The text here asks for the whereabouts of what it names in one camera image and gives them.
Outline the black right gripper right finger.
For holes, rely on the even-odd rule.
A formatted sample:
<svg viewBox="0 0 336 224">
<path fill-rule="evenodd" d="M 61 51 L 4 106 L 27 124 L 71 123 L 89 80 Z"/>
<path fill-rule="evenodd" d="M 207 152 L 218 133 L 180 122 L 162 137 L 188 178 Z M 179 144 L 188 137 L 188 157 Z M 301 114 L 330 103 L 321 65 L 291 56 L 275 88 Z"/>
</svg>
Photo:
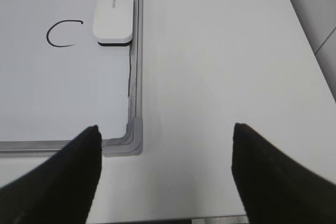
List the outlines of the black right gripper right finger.
<svg viewBox="0 0 336 224">
<path fill-rule="evenodd" d="M 249 223 L 335 223 L 335 184 L 247 124 L 234 126 L 232 175 Z"/>
</svg>

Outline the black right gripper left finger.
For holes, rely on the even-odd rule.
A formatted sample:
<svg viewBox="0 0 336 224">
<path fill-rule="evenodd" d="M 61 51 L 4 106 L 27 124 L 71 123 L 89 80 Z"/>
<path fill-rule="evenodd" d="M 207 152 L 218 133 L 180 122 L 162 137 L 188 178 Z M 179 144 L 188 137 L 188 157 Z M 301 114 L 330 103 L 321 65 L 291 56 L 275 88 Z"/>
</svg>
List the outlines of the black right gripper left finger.
<svg viewBox="0 0 336 224">
<path fill-rule="evenodd" d="M 1 223 L 86 223 L 102 170 L 102 137 L 86 128 L 29 173 L 1 188 Z"/>
</svg>

